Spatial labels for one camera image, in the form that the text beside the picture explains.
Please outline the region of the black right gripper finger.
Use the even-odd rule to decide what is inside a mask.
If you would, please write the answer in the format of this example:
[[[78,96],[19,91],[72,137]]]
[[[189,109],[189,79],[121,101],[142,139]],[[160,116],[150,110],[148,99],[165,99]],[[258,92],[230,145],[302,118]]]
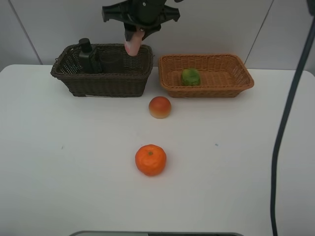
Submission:
[[[125,40],[131,41],[133,35],[137,32],[136,25],[124,23],[124,28],[125,28]]]
[[[140,31],[143,32],[142,41],[149,37],[151,34],[160,31],[161,24],[144,25],[140,26]]]

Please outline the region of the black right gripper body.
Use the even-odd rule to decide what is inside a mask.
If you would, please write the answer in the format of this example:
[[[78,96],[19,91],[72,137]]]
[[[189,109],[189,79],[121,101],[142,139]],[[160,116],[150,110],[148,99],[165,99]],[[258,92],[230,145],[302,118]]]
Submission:
[[[102,7],[103,21],[116,20],[135,26],[158,26],[178,21],[179,9],[167,6],[164,0],[125,0]]]

